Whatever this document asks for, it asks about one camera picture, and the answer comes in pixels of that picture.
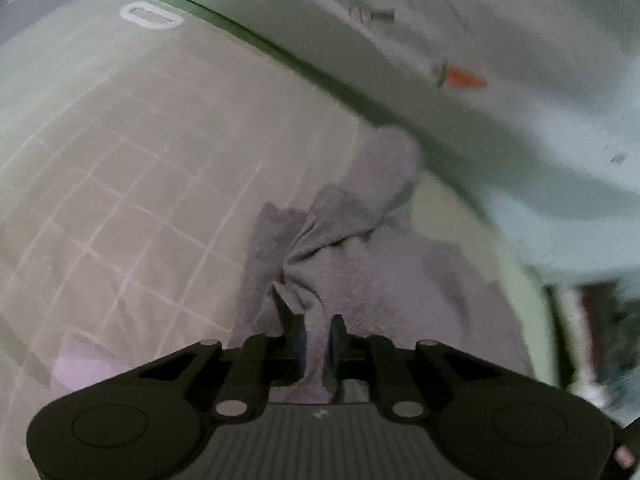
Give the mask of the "grey zip hoodie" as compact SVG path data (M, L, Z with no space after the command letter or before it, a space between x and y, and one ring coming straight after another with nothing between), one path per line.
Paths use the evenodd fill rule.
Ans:
M413 231L409 200L422 169L416 139L383 127L308 209L262 207L247 246L230 344L280 334L287 314L304 318L303 377L274 388L273 402L328 404L340 396L328 364L335 315L358 336L384 336L407 349L435 339L533 375L521 323L500 287L456 245Z

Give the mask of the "stack of folded clothes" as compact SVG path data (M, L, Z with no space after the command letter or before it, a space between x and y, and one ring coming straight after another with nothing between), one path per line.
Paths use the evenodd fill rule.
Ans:
M620 282L546 288L560 387L626 426L639 418L639 296Z

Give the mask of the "light blue carrot-print sheet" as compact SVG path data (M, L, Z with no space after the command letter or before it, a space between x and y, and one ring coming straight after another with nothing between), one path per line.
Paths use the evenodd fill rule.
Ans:
M639 0L190 0L423 129L552 280L639 266Z

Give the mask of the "green grid cutting mat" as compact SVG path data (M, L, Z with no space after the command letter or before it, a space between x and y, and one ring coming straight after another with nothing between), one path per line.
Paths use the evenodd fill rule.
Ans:
M307 207L371 126L175 0L1 5L1 474L35 477L58 355L226 339L265 202Z

